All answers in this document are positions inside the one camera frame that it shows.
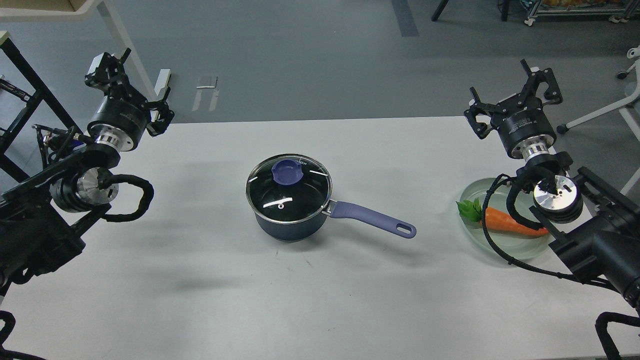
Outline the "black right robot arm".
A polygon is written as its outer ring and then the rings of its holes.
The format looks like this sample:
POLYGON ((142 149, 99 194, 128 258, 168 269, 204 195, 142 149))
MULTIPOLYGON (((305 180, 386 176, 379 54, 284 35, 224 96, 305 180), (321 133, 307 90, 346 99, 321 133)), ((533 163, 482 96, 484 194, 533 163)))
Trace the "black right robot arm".
POLYGON ((608 289, 639 310, 639 206, 587 167, 569 174, 573 159, 567 152, 552 153, 557 139, 546 105, 563 101, 553 70, 528 66, 521 60, 526 82, 521 91, 496 104, 480 100, 470 88, 464 116, 479 139, 497 132, 506 155, 523 160, 515 176, 498 175, 484 200, 462 202, 462 216, 478 223, 490 248, 526 271, 608 289), (495 191, 509 187, 507 216, 525 230, 546 230, 549 248, 568 269, 552 272, 526 264, 506 253, 489 232, 489 202, 495 191))

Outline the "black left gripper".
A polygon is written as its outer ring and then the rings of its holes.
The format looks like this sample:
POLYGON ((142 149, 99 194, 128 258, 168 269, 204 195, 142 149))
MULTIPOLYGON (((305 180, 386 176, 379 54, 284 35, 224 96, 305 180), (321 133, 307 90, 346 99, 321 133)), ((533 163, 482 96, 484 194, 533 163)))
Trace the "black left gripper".
POLYGON ((107 52, 96 55, 85 75, 85 85, 105 95, 87 125, 87 133, 98 142, 105 142, 107 136, 117 138, 111 145, 119 152, 135 150, 144 130, 151 137, 164 134, 175 116, 168 103, 171 87, 166 87, 160 100, 146 101, 144 110, 128 103, 142 101, 142 94, 125 71, 130 54, 131 49, 126 48, 121 57, 107 52), (151 120, 153 112, 157 114, 155 120, 151 120))

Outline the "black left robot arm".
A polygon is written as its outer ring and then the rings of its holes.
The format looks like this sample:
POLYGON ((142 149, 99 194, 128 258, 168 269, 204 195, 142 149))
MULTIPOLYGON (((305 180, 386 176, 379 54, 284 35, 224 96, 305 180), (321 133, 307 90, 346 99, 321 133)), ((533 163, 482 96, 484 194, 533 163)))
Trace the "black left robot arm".
POLYGON ((85 84, 103 93, 86 131, 78 128, 60 101, 12 44, 2 50, 31 84, 30 94, 2 80, 1 88, 25 103, 8 129, 1 130, 1 169, 16 186, 1 195, 1 296, 10 286, 57 271, 80 255, 82 240, 99 220, 129 223, 146 214, 154 196, 151 183, 131 174, 114 174, 121 153, 135 150, 144 132, 156 137, 174 118, 166 88, 150 101, 131 84, 121 57, 98 55, 85 84), (28 175, 6 156, 27 121, 46 104, 64 129, 35 124, 42 170, 28 175))

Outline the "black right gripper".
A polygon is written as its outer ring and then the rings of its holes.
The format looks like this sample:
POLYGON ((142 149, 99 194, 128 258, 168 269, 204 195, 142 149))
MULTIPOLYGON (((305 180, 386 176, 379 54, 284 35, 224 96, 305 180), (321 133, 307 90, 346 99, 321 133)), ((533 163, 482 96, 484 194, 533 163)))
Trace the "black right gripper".
POLYGON ((557 135, 542 110, 561 104, 563 95, 553 69, 533 69, 525 59, 520 64, 527 80, 519 93, 489 104, 471 87, 471 101, 463 115, 479 139, 496 130, 509 158, 529 160, 548 154, 556 142, 557 135))

